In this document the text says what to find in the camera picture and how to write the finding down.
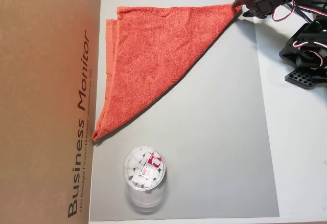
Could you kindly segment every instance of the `towel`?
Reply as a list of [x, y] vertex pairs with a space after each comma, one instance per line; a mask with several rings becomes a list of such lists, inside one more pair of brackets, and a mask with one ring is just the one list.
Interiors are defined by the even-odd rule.
[[92, 139], [115, 133], [161, 98], [240, 10], [231, 4], [118, 7], [118, 19], [106, 22], [105, 104]]

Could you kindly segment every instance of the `cardboard box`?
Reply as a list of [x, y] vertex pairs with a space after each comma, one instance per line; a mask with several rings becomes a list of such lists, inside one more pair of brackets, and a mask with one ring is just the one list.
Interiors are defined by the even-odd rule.
[[0, 223], [88, 223], [100, 0], [0, 5]]

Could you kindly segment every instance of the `label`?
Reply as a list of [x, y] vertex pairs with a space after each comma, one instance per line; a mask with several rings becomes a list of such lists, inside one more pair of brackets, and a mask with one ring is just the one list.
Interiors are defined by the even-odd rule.
[[155, 172], [158, 171], [160, 164], [162, 163], [162, 159], [158, 158], [160, 161], [159, 164], [154, 163], [154, 156], [153, 153], [149, 156], [149, 159], [145, 163], [143, 170], [141, 171], [141, 175], [148, 180], [153, 181], [155, 177]]

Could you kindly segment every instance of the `table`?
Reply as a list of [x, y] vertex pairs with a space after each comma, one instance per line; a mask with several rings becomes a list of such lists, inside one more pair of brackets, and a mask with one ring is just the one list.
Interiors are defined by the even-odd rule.
[[254, 19], [280, 217], [121, 221], [138, 223], [282, 223], [327, 220], [327, 88], [284, 81], [294, 67], [278, 56], [305, 23], [296, 14], [275, 23]]

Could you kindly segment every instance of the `gray surface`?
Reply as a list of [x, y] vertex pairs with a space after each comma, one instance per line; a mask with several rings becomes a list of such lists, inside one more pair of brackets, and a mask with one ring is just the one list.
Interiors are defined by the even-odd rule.
[[[105, 20], [117, 6], [205, 6], [233, 0], [101, 0], [97, 114], [104, 104]], [[90, 220], [279, 216], [254, 25], [231, 25], [152, 108], [95, 147]], [[169, 193], [151, 215], [125, 198], [122, 164], [138, 146], [167, 160]]]

